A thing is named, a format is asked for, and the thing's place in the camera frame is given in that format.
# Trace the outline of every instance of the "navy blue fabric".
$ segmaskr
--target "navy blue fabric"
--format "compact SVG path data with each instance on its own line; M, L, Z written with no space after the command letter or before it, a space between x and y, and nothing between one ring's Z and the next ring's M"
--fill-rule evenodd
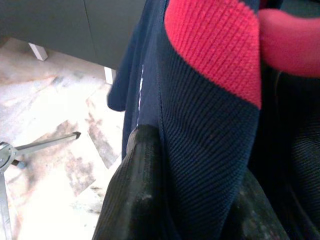
M215 240L241 184L259 110L209 82L175 52L164 29L166 6L164 0L146 1L107 102L126 111L122 159L137 124L159 128L162 239Z
M158 39L170 213L182 239L217 239L258 126L256 106L208 81Z
M240 0L241 2L244 2L247 6L250 6L250 8L257 13L259 10L260 0Z

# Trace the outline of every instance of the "knit fabric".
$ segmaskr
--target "knit fabric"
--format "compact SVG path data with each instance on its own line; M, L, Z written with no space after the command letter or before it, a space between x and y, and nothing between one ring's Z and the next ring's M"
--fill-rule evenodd
M147 0L108 105L159 128L163 239L218 239L244 176L261 107L259 25L237 0Z

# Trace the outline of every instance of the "red fabric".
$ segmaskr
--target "red fabric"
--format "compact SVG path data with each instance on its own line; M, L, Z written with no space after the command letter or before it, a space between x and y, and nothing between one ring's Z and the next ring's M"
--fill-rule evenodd
M237 0L170 0L167 36L205 78L261 107L259 23Z
M320 18L299 18L276 9L263 9L258 16L267 64L293 75L320 77Z

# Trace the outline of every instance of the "tiled floor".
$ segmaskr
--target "tiled floor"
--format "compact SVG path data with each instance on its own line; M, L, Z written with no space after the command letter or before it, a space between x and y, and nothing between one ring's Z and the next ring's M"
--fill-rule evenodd
M91 239L109 180L121 159L123 112L107 107L104 68L26 42L0 48L0 141L19 146L75 131L78 140L19 160L5 172L17 240Z

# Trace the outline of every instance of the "marble floor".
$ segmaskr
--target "marble floor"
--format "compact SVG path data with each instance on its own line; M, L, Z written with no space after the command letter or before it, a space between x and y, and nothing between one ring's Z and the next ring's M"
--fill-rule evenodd
M5 172L13 239L89 240L120 164L124 113L108 109L104 68L28 43L0 47L0 142L13 146L81 132L79 139L18 158Z

